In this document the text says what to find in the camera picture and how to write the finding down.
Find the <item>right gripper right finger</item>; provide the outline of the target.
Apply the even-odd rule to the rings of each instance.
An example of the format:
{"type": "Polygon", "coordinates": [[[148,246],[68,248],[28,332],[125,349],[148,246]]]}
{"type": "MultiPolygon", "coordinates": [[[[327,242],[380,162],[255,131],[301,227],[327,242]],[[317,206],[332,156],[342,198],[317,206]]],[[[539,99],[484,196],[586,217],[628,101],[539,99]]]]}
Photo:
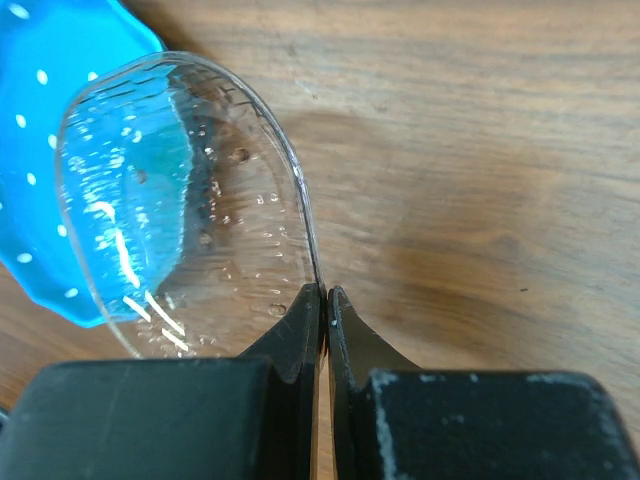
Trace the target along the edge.
{"type": "Polygon", "coordinates": [[[606,390],[571,371],[424,369],[327,303],[339,479],[635,479],[639,459],[606,390]]]}

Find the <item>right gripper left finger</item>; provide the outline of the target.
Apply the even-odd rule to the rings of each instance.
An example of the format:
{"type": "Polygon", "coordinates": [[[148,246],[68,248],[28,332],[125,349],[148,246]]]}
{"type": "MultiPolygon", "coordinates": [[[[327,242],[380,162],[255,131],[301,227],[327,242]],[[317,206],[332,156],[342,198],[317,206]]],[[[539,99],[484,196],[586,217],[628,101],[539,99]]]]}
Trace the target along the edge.
{"type": "Polygon", "coordinates": [[[310,479],[321,292],[233,358],[59,363],[1,427],[5,479],[310,479]]]}

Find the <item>turquoise scalloped plate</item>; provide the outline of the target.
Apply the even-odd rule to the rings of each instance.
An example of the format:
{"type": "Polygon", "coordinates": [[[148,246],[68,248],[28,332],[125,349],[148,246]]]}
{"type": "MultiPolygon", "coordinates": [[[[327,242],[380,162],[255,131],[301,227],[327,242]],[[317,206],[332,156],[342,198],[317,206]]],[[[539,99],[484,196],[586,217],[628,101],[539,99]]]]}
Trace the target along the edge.
{"type": "Polygon", "coordinates": [[[59,124],[88,83],[163,48],[119,1],[1,4],[1,262],[35,304],[83,328],[103,320],[58,208],[59,124]]]}

